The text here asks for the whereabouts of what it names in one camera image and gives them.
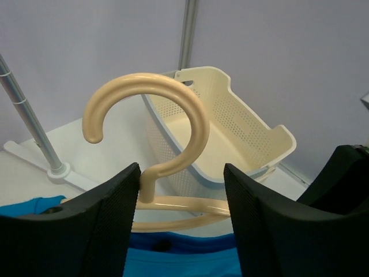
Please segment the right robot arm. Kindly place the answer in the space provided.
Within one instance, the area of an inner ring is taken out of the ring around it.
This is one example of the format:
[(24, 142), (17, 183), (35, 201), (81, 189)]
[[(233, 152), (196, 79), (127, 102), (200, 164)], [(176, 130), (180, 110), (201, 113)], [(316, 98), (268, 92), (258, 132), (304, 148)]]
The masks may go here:
[(338, 146), (297, 202), (340, 215), (368, 211), (368, 147)]

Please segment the blue t shirt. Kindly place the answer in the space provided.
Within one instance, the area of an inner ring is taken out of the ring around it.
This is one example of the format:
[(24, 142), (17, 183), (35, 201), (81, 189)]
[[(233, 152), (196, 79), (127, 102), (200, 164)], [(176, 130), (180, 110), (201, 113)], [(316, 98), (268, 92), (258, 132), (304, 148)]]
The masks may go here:
[[(42, 214), (66, 202), (63, 195), (1, 207), (1, 217)], [(233, 234), (191, 237), (176, 233), (130, 233), (122, 276), (240, 276)]]

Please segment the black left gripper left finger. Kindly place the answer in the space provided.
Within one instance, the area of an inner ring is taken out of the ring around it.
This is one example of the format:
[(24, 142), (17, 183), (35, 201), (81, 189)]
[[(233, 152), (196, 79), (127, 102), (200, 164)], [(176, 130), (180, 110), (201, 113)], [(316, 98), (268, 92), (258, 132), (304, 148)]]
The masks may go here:
[(1, 217), (2, 276), (122, 276), (140, 186), (129, 165), (42, 214)]

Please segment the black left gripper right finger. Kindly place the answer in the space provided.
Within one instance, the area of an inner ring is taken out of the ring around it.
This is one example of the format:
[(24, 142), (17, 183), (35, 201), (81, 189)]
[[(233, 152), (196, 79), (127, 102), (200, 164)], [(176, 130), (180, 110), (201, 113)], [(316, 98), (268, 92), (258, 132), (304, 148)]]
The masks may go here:
[(367, 276), (368, 212), (293, 201), (234, 165), (224, 181), (243, 276)]

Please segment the beige plastic hanger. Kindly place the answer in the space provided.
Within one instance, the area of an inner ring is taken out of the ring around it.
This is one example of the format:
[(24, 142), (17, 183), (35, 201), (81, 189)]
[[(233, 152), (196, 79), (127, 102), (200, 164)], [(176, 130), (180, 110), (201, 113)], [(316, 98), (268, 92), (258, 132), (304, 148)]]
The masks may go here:
[(97, 144), (102, 141), (103, 124), (109, 110), (118, 102), (136, 95), (166, 98), (183, 110), (174, 118), (180, 124), (164, 124), (164, 134), (173, 135), (183, 149), (167, 162), (150, 166), (140, 176), (137, 210), (197, 212), (190, 219), (165, 222), (134, 222), (135, 233), (178, 231), (202, 227), (230, 217), (224, 200), (199, 197), (157, 196), (156, 181), (177, 174), (191, 166), (203, 153), (209, 139), (210, 121), (198, 96), (181, 81), (154, 73), (133, 73), (117, 77), (100, 87), (88, 100), (83, 117), (84, 139)]

